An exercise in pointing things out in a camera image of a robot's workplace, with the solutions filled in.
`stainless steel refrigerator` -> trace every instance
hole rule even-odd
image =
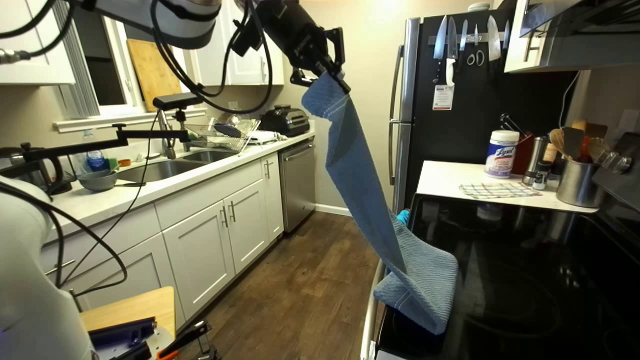
[[[465,20],[468,21],[468,33],[473,34],[476,25],[480,34],[486,33],[489,15],[496,20],[500,32],[504,31],[507,20],[513,23],[513,10],[459,13],[447,18],[453,17],[460,37]],[[394,185],[393,209],[396,213],[410,207],[424,160],[484,163],[491,132],[500,129],[501,114],[510,114],[520,127],[537,135],[557,127],[564,92],[576,74],[505,74],[502,72],[504,63],[500,63],[499,71],[492,72],[487,43],[479,42],[475,46],[473,42],[467,42],[465,52],[458,55],[461,69],[454,75],[456,85],[451,110],[432,110],[433,78],[438,61],[433,58],[434,45],[430,43],[433,43],[441,21],[442,16],[408,19],[404,44],[399,46],[397,53],[388,125],[388,180]],[[468,56],[478,50],[485,55],[484,63],[468,65]],[[439,84],[444,84],[445,79],[445,59],[442,63]],[[396,117],[394,103],[400,73],[400,107]],[[571,94],[566,96],[567,103]],[[392,155],[394,136],[397,137],[395,159]]]

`window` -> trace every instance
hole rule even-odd
[[[66,9],[57,12],[66,13]],[[153,41],[151,35],[141,30],[76,8],[74,27],[65,39],[76,84],[60,88],[71,118],[122,117],[147,112],[127,47],[128,38]],[[182,50],[176,49],[174,53],[184,67]]]

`baseboard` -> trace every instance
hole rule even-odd
[[[351,216],[351,212],[349,211],[348,208],[342,208],[340,206],[316,204],[316,211],[320,211],[321,213],[344,215],[346,217]]]

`stainless steel sink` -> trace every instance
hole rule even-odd
[[[194,152],[193,154],[184,156],[182,159],[191,160],[191,161],[203,161],[205,163],[213,163],[215,161],[226,159],[236,154],[237,152],[235,151],[207,150],[207,151]]]
[[[145,173],[145,181],[168,179],[171,176],[176,176],[204,165],[204,163],[184,161],[180,159],[149,164],[147,165],[147,172]],[[121,171],[118,173],[118,178],[126,181],[138,182],[142,178],[142,172],[144,169],[145,167],[141,166]]]

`stovetop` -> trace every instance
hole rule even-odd
[[[613,202],[581,215],[416,195],[410,229],[460,265],[452,313],[434,336],[387,307],[378,346],[405,359],[640,359],[639,224]]]

